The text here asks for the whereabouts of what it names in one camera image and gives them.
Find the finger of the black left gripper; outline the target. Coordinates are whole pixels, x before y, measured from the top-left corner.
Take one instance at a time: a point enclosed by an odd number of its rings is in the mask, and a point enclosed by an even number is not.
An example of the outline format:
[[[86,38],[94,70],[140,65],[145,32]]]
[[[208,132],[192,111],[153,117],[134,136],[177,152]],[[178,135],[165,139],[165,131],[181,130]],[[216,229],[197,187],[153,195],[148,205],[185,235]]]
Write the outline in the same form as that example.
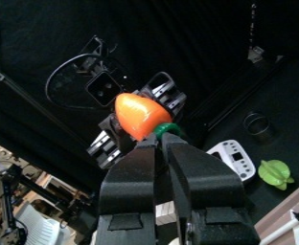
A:
[[[176,83],[166,72],[158,72],[152,76],[138,94],[153,100],[166,110],[173,119],[180,116],[186,95],[177,89]]]
[[[109,169],[123,157],[121,146],[114,135],[103,129],[86,148],[101,169]]]

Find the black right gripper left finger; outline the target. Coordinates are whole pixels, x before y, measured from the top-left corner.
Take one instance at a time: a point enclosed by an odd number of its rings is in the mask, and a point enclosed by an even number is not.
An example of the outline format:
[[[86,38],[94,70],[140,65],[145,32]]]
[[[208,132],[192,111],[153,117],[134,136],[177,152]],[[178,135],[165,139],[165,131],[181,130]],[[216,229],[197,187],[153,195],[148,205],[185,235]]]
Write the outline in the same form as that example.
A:
[[[111,166],[101,184],[95,245],[156,245],[154,165],[150,134]]]

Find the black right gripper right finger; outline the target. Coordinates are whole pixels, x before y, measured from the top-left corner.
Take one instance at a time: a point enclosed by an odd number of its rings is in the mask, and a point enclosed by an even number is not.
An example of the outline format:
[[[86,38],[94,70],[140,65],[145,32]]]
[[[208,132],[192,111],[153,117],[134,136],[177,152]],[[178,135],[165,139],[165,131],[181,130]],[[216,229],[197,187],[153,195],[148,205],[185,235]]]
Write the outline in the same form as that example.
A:
[[[182,245],[257,245],[238,176],[178,136],[161,138]]]

